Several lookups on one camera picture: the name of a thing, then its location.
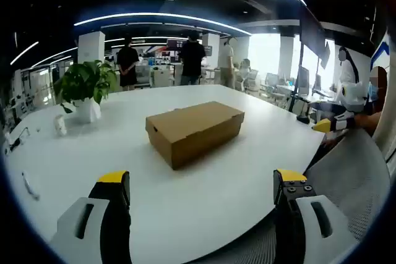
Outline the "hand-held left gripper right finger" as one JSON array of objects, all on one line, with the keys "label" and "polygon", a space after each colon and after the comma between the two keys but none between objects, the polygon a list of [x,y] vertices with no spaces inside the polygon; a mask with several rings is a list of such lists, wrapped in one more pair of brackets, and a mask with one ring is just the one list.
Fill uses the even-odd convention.
[{"label": "hand-held left gripper right finger", "polygon": [[340,263],[353,248],[347,217],[304,175],[273,171],[275,263]]}]

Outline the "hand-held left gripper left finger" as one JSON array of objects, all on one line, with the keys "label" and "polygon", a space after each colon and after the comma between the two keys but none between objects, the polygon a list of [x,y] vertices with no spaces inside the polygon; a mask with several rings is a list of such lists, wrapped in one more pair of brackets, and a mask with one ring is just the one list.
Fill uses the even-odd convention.
[{"label": "hand-held left gripper left finger", "polygon": [[50,246],[64,263],[131,263],[129,171],[105,174],[58,219]]}]

